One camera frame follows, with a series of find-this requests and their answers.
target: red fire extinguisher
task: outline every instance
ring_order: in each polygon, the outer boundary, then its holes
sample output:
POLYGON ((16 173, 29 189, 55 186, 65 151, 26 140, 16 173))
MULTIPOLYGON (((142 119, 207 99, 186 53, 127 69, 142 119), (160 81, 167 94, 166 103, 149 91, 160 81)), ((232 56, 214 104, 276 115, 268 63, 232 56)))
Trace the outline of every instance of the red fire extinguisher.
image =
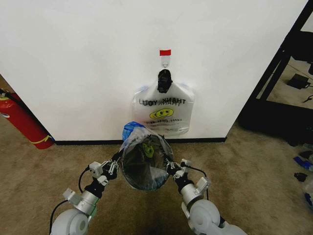
POLYGON ((0 89, 0 113, 38 149, 46 149, 54 144, 16 93, 8 94, 0 89))

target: smiley face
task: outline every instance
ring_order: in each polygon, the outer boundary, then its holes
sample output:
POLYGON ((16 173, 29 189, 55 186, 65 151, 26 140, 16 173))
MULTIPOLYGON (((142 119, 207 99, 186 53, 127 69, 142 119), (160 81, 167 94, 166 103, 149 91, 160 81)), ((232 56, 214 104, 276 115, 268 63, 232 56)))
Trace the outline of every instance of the smiley face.
POLYGON ((172 109, 161 109, 159 111, 153 112, 150 114, 152 119, 162 119, 165 117, 170 117, 173 115, 174 111, 172 109))

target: blue object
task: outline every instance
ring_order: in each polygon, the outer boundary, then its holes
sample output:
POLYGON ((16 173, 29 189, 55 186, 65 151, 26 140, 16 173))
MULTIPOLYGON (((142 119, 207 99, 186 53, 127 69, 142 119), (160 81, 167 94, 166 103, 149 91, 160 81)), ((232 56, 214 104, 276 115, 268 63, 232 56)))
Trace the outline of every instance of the blue object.
POLYGON ((305 168, 306 170, 310 170, 310 167, 313 166, 312 163, 308 162, 308 161, 303 161, 301 160, 301 158, 299 157, 295 157, 293 158, 300 166, 302 166, 303 168, 305 168))
POLYGON ((122 140, 123 141, 125 141, 128 138, 128 136, 131 134, 131 132, 133 132, 135 127, 145 127, 145 126, 141 125, 140 123, 137 123, 135 121, 131 121, 131 122, 127 123, 124 126, 124 130, 122 133, 122 140))

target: plastic bag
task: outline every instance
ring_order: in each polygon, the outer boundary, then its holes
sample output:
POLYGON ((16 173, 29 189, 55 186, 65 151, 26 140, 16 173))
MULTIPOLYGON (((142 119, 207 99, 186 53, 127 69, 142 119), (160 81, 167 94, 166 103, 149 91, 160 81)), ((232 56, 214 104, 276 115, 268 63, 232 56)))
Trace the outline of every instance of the plastic bag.
POLYGON ((313 175, 309 176, 303 184, 303 192, 305 200, 313 210, 313 175))
POLYGON ((160 135, 181 135, 189 130, 193 104, 191 89, 162 70, 157 82, 134 95, 133 118, 160 135))
POLYGON ((165 184, 167 160, 173 160, 173 152, 164 138, 136 122, 125 125, 123 138, 120 167, 128 183, 140 190, 156 190, 165 184))

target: baseboard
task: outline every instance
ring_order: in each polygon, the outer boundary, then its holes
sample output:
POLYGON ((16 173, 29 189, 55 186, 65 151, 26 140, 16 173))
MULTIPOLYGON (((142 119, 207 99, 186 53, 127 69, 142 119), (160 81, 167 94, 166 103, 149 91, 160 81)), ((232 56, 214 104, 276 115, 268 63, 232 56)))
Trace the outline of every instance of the baseboard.
MULTIPOLYGON (((193 139, 167 139, 168 143, 217 143, 225 142, 225 138, 193 138, 193 139)), ((122 144, 122 140, 111 141, 55 141, 57 145, 101 145, 101 144, 122 144)))

